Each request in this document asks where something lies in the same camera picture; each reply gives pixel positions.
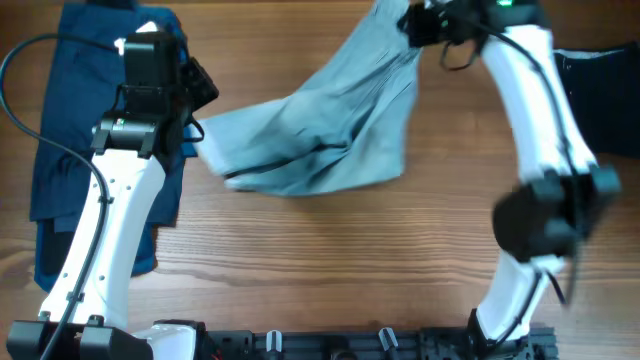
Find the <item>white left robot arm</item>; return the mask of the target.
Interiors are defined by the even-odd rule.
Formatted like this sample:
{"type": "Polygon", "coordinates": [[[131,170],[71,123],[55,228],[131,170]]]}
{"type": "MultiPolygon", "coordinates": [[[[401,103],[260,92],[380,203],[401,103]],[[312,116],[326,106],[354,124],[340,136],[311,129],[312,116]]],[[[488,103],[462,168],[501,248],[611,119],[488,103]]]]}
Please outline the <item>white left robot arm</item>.
{"type": "Polygon", "coordinates": [[[14,359],[209,359],[203,323],[160,320],[134,333],[128,287],[148,214],[164,185],[165,163],[184,141],[194,110],[219,92],[195,58],[153,67],[126,58],[118,89],[123,110],[97,124],[91,186],[62,273],[37,320],[16,321],[14,359]]]}

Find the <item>light blue denim shorts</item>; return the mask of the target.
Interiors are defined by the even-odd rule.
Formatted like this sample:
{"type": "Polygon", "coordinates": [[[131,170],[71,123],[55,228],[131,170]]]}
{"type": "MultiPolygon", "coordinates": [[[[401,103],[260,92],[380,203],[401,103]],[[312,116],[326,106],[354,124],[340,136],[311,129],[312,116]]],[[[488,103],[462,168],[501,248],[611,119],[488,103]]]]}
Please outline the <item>light blue denim shorts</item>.
{"type": "Polygon", "coordinates": [[[421,52],[397,26],[407,0],[379,0],[291,95],[203,119],[198,157],[227,187],[282,197],[395,179],[421,52]]]}

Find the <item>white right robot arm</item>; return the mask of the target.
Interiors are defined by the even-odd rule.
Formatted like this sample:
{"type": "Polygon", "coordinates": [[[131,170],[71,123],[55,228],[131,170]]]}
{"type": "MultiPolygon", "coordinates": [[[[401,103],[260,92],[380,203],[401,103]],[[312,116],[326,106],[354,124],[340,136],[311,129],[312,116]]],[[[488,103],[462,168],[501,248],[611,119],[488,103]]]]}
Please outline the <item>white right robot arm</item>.
{"type": "Polygon", "coordinates": [[[553,35],[536,1],[422,1],[398,21],[415,48],[472,42],[498,88],[518,157],[518,186],[492,213],[500,248],[490,289],[467,327],[436,341],[466,359],[542,357],[531,318],[564,266],[620,193],[579,132],[556,69],[553,35]]]}

